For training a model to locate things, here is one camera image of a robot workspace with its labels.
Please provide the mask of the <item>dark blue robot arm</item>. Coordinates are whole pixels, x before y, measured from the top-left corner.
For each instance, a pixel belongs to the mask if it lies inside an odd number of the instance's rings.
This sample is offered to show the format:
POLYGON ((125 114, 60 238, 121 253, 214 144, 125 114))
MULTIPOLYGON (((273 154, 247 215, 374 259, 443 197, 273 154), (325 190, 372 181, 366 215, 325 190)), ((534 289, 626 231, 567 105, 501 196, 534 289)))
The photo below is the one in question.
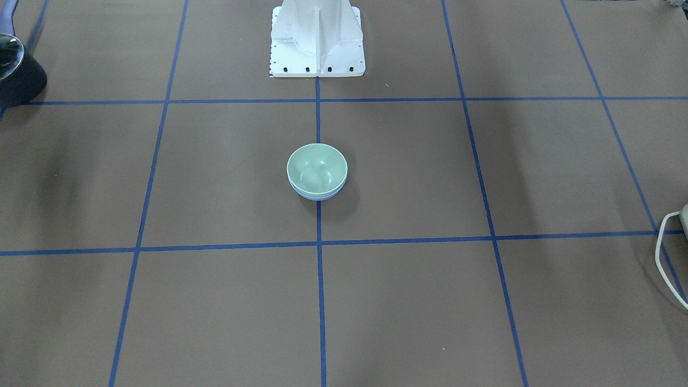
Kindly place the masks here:
POLYGON ((5 1, 1 14, 1 108, 30 102, 44 90, 47 74, 16 36, 14 13, 19 2, 5 1))

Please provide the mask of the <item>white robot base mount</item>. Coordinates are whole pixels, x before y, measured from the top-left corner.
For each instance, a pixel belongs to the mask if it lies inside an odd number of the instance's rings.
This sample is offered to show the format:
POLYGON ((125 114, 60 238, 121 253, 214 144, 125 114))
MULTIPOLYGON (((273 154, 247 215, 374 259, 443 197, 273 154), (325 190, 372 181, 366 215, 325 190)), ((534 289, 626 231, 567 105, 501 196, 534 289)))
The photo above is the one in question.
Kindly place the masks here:
POLYGON ((272 9, 271 22, 271 77, 366 73, 361 10, 351 2, 284 1, 272 9))

